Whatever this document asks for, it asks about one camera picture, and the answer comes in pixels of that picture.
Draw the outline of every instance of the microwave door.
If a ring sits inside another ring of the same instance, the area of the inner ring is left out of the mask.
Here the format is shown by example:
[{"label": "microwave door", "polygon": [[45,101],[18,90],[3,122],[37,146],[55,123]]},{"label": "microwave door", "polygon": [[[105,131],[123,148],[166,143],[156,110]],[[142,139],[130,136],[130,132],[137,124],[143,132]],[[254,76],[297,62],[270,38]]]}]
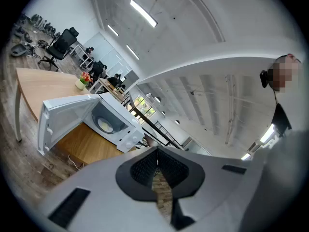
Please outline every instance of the microwave door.
[{"label": "microwave door", "polygon": [[77,127],[100,100],[98,94],[43,101],[38,127],[38,151],[44,155]]}]

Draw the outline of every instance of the ceiling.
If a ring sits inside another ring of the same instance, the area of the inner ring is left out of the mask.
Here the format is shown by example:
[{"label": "ceiling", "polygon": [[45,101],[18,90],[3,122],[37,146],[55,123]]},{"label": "ceiling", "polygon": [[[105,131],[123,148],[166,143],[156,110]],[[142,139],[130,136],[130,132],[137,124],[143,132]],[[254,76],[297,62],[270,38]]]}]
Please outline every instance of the ceiling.
[{"label": "ceiling", "polygon": [[161,97],[154,107],[180,120],[213,155],[242,157],[274,113],[274,95],[261,87],[260,71],[281,55],[301,52],[293,20],[276,0],[135,1],[158,22],[155,28],[130,0],[93,0],[99,25],[139,56],[130,66],[140,90]]}]

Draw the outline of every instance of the microwave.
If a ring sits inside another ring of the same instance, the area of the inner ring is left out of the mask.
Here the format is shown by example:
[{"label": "microwave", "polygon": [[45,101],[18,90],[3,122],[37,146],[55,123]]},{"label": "microwave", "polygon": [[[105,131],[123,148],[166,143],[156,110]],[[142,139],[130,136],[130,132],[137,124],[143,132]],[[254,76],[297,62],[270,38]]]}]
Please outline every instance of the microwave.
[{"label": "microwave", "polygon": [[43,101],[38,151],[44,155],[82,122],[125,153],[144,137],[138,119],[112,94],[69,96]]}]

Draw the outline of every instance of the fluorescent light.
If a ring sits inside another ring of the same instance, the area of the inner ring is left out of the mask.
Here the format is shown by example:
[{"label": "fluorescent light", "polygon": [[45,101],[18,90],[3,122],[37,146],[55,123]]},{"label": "fluorescent light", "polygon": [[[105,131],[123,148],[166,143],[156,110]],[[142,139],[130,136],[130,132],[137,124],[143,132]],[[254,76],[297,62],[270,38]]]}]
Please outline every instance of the fluorescent light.
[{"label": "fluorescent light", "polygon": [[151,26],[155,27],[158,23],[135,1],[131,0],[130,3],[134,9],[136,9],[149,23]]},{"label": "fluorescent light", "polygon": [[250,154],[247,153],[247,154],[244,155],[241,159],[242,159],[242,160],[246,160],[249,156],[250,156]]},{"label": "fluorescent light", "polygon": [[136,54],[135,52],[133,52],[133,50],[130,48],[130,46],[126,45],[127,48],[129,48],[129,50],[131,51],[131,53],[133,53],[133,55],[137,58],[137,59],[140,59]]},{"label": "fluorescent light", "polygon": [[272,133],[274,132],[274,124],[271,124],[271,126],[268,128],[268,130],[266,131],[266,133],[264,134],[264,136],[260,139],[260,141],[262,143],[265,143],[267,141],[267,139],[272,135]]},{"label": "fluorescent light", "polygon": [[112,27],[111,27],[110,25],[107,24],[107,26],[110,28],[110,30],[112,30],[112,32],[113,32],[114,34],[117,35],[117,37],[119,36],[119,34],[118,34],[114,29],[112,29]]}]

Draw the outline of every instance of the potted flower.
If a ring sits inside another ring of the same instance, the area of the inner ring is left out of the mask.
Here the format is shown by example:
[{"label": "potted flower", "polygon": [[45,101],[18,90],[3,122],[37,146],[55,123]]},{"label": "potted flower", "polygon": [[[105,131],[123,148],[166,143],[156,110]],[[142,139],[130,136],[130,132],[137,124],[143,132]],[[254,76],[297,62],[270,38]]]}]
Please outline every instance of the potted flower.
[{"label": "potted flower", "polygon": [[80,90],[83,90],[88,83],[92,83],[92,78],[89,73],[83,72],[81,78],[75,82],[75,86],[77,86]]}]

